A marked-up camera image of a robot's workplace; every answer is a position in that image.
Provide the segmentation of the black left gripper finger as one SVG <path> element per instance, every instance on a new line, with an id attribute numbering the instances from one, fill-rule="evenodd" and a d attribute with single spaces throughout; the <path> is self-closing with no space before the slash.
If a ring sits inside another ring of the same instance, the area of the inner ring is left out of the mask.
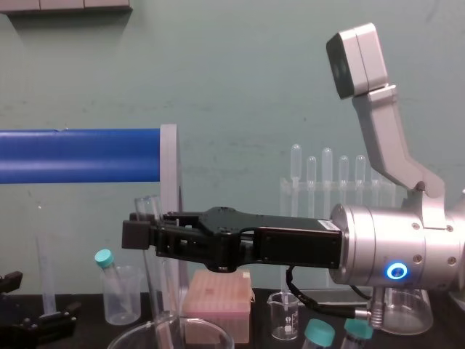
<path id="1" fill-rule="evenodd" d="M 72 337 L 81 311 L 73 302 L 62 311 L 32 316 L 24 307 L 9 300 L 1 301 L 1 348 L 37 348 Z"/>
<path id="2" fill-rule="evenodd" d="M 1 276 L 0 280 L 0 292 L 1 292 L 1 303 L 4 303 L 8 297 L 6 294 L 18 290 L 21 286 L 23 279 L 23 273 L 20 271 L 14 271 Z"/>

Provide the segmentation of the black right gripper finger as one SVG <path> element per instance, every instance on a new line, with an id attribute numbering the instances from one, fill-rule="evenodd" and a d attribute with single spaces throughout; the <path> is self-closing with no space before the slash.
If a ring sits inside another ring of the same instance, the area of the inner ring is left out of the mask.
<path id="1" fill-rule="evenodd" d="M 198 262 L 207 268 L 218 267 L 214 239 L 198 229 L 148 221 L 123 221 L 123 249 L 148 250 L 151 246 L 159 257 Z"/>

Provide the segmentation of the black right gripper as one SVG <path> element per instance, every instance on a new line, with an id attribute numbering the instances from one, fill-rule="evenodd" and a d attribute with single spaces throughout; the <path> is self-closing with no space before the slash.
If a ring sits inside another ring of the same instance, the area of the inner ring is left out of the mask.
<path id="1" fill-rule="evenodd" d="M 205 266 L 232 273 L 243 265 L 295 265 L 337 269 L 341 262 L 342 232 L 312 218 L 283 217 L 214 207 L 201 212 L 132 212 L 131 221 L 151 225 L 196 226 L 212 243 Z"/>

